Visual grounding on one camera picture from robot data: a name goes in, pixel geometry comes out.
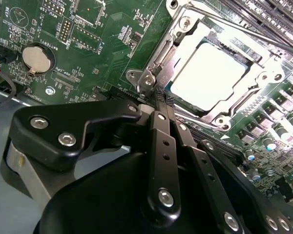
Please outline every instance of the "integrated circuit chip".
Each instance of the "integrated circuit chip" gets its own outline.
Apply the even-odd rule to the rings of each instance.
[[[170,90],[203,111],[232,95],[245,66],[210,43],[203,43],[174,81]]]

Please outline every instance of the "metal screw post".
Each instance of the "metal screw post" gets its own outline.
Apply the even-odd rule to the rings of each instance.
[[[71,147],[76,144],[76,138],[73,134],[70,133],[62,133],[58,137],[59,143]]]
[[[188,16],[183,16],[179,20],[179,26],[183,31],[187,31],[191,25],[191,18]]]
[[[30,125],[37,129],[45,129],[49,126],[49,123],[42,117],[35,117],[30,120]]]
[[[225,221],[226,221],[227,225],[232,230],[234,230],[235,232],[237,232],[239,230],[239,224],[235,220],[235,218],[232,215],[230,215],[228,212],[225,213],[224,217],[225,217]]]
[[[50,96],[51,95],[54,95],[55,94],[55,89],[53,87],[51,87],[51,86],[48,86],[45,89],[45,93],[48,94],[48,95],[50,95]]]
[[[210,150],[214,150],[214,147],[213,147],[210,143],[206,143],[206,146],[207,146]]]
[[[167,190],[160,190],[158,193],[158,198],[164,206],[172,207],[174,204],[174,198]]]
[[[137,112],[137,109],[133,106],[129,106],[129,110],[133,111],[133,112]]]
[[[165,120],[165,116],[164,115],[161,115],[161,114],[158,114],[158,118],[160,118],[161,120]]]
[[[179,124],[179,126],[180,126],[180,128],[182,129],[182,130],[187,130],[187,127],[185,126],[185,125],[183,125],[183,124]]]
[[[270,218],[269,216],[266,216],[266,221],[272,229],[274,229],[275,231],[278,230],[278,226],[272,218]]]
[[[281,219],[281,218],[279,218],[278,220],[279,220],[281,226],[282,226],[285,230],[287,230],[287,231],[290,230],[290,227],[288,226],[288,224],[286,223],[286,221],[284,221],[284,220]]]

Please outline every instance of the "black mounting arm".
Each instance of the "black mounting arm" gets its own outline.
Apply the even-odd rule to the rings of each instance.
[[[293,227],[171,100],[27,107],[13,117],[1,174],[43,209],[37,233],[293,234]],[[131,152],[75,180],[78,160]]]

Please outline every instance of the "black metal bracket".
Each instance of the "black metal bracket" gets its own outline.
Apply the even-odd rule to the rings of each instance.
[[[37,181],[42,181],[42,185],[45,180],[40,176],[47,173],[49,181],[45,188],[49,193],[46,196],[51,201],[42,219],[41,230],[52,220],[48,218],[49,212],[52,215],[54,212],[58,213],[54,211],[54,207],[69,209],[66,205],[55,205],[53,199],[57,204],[61,203],[62,199],[56,197],[67,198],[67,191],[70,194],[68,200],[72,198],[77,207],[82,207],[82,212],[88,214],[87,205],[78,206],[81,201],[75,199],[74,191],[76,195],[83,197],[89,184],[104,188],[101,184],[104,181],[101,179],[111,181],[105,172],[99,172],[62,188],[74,180],[71,175],[79,159],[104,149],[115,150],[122,145],[128,145],[132,147],[132,153],[125,156],[126,159],[120,165],[129,174],[118,188],[121,190],[124,187],[128,190],[128,194],[127,191],[119,191],[124,201],[126,194],[141,198],[138,211],[135,205],[128,203],[130,200],[112,202],[113,207],[110,207],[111,201],[107,200],[107,195],[98,196],[100,191],[95,191],[93,196],[98,196],[100,203],[116,211],[126,212],[126,208],[130,206],[131,215],[142,214],[147,223],[141,221],[139,232],[147,224],[163,230],[184,225],[187,227],[185,230],[196,230],[194,224],[190,224],[189,220],[185,221],[185,217],[190,219],[188,212],[191,214],[193,208],[189,207],[188,201],[181,195],[188,196],[190,183],[184,181],[184,178],[190,178],[193,182],[191,186],[195,188],[193,190],[202,198],[201,202],[194,202],[195,208],[198,211],[205,209],[205,215],[209,217],[209,232],[206,233],[211,230],[211,233],[224,234],[293,233],[293,227],[288,220],[271,206],[212,142],[203,140],[196,145],[188,127],[176,121],[172,101],[165,94],[157,94],[155,110],[150,108],[149,111],[142,112],[139,108],[142,107],[123,100],[29,107],[15,113],[2,163],[5,167],[2,168],[12,169],[13,178],[18,178],[14,185],[10,181],[12,186],[26,194],[30,193],[33,199],[39,198],[41,193],[36,193],[31,187],[33,183],[26,181],[29,174],[25,169],[29,168],[34,172],[31,175]],[[139,174],[140,177],[139,169],[132,169],[131,165],[141,166],[141,171],[146,172],[146,178],[142,178],[141,185],[138,186],[141,190],[136,191],[137,186],[128,179],[130,173]],[[118,175],[121,173],[117,164],[108,168],[117,170]],[[187,176],[182,172],[183,176],[180,178],[180,168],[184,168],[182,170],[187,172]],[[65,181],[58,184],[62,174],[66,175],[63,176]],[[181,187],[180,181],[187,186]],[[94,210],[98,207],[97,201],[89,197],[87,200]],[[109,218],[102,214],[101,208],[98,208],[98,212],[100,215],[97,218]],[[122,217],[116,215],[114,218],[114,222],[122,223]]]
[[[141,111],[129,101],[25,107],[14,114],[9,138],[22,153],[53,170],[64,171],[73,168],[86,149],[87,136],[113,128],[113,124],[137,122],[140,117]],[[34,118],[45,119],[48,126],[33,127]],[[45,124],[43,120],[36,121],[38,125]],[[74,145],[61,144],[61,134],[67,134],[67,141],[74,138]]]

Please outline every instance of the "motherboard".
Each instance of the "motherboard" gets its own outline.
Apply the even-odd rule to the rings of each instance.
[[[0,68],[24,87],[24,95],[43,104],[103,100],[102,92],[111,89],[148,103],[152,89],[147,86],[165,84],[162,88],[185,113],[178,120],[218,145],[243,152],[245,175],[270,196],[279,179],[293,182],[293,55],[208,17],[193,22],[193,12],[181,17],[178,31],[170,35],[178,14],[193,10],[182,6],[213,12],[293,47],[293,0],[3,0],[0,45],[19,55]],[[182,40],[200,38],[195,45],[200,54],[188,55],[199,70],[186,69],[190,60],[179,59],[173,67],[181,67],[182,78],[175,72],[168,79],[170,71],[163,66],[153,68],[139,86],[141,78],[135,78],[148,72],[148,62],[169,63],[172,50],[160,60],[168,36],[180,56],[190,51],[191,41],[183,45]],[[254,74],[255,83],[241,79]],[[227,109],[215,107],[238,94],[233,87],[242,80],[241,89],[247,89],[229,114],[222,114]]]

